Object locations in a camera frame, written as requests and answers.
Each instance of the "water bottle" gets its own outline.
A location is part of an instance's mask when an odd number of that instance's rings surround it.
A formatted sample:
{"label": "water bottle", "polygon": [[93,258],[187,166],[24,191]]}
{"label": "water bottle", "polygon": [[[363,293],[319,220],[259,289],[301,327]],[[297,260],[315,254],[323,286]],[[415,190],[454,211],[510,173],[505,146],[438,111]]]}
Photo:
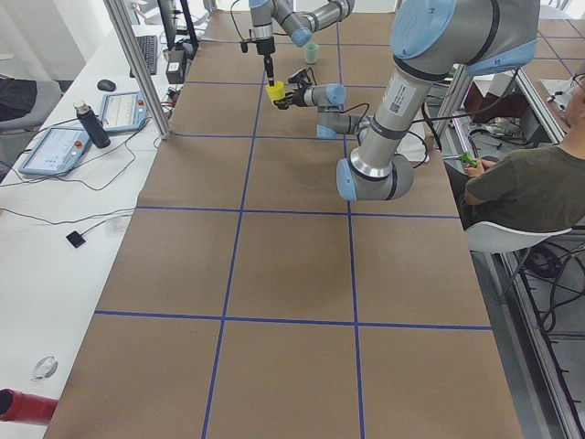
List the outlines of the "water bottle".
{"label": "water bottle", "polygon": [[100,120],[91,107],[84,101],[75,102],[73,106],[75,107],[77,118],[80,120],[83,128],[85,128],[91,141],[98,148],[105,148],[108,146],[111,143],[110,137],[103,129]]}

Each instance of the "light green cup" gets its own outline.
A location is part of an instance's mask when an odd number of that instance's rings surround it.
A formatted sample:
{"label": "light green cup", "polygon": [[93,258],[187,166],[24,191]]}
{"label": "light green cup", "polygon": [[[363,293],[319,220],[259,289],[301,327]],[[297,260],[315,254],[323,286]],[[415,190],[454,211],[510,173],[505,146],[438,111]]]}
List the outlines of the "light green cup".
{"label": "light green cup", "polygon": [[304,45],[304,60],[307,64],[315,64],[319,59],[319,45],[317,43],[313,43],[313,41],[308,42]]}

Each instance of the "keyboard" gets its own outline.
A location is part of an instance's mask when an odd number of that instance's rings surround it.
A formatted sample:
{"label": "keyboard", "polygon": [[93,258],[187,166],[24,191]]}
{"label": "keyboard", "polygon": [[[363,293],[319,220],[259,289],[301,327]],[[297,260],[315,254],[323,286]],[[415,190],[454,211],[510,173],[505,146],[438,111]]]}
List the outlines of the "keyboard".
{"label": "keyboard", "polygon": [[[156,35],[144,35],[136,37],[136,39],[138,40],[140,50],[143,52],[148,72],[151,75],[155,75],[156,61],[158,61],[158,37]],[[130,70],[130,77],[134,77],[132,70]]]}

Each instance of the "black computer mouse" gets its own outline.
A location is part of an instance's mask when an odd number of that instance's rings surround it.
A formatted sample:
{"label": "black computer mouse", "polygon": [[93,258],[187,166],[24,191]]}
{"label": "black computer mouse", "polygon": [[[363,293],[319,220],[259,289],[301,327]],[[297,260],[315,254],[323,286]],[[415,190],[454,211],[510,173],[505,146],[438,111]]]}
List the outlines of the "black computer mouse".
{"label": "black computer mouse", "polygon": [[116,90],[116,84],[111,80],[99,80],[98,90],[101,91],[114,91]]}

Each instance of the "person's hand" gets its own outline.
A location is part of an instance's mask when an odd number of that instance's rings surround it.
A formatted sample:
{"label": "person's hand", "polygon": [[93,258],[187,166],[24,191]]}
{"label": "person's hand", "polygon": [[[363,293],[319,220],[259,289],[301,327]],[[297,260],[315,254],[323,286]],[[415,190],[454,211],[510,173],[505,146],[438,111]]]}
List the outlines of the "person's hand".
{"label": "person's hand", "polygon": [[484,164],[482,163],[481,158],[476,159],[475,163],[477,164],[477,167],[472,167],[469,165],[465,167],[465,174],[471,178],[478,177],[485,172]]}
{"label": "person's hand", "polygon": [[488,170],[490,167],[492,167],[493,165],[496,164],[496,162],[492,162],[490,160],[485,160],[484,158],[478,158],[477,159],[478,162],[482,162],[482,165],[484,166],[484,170]]}

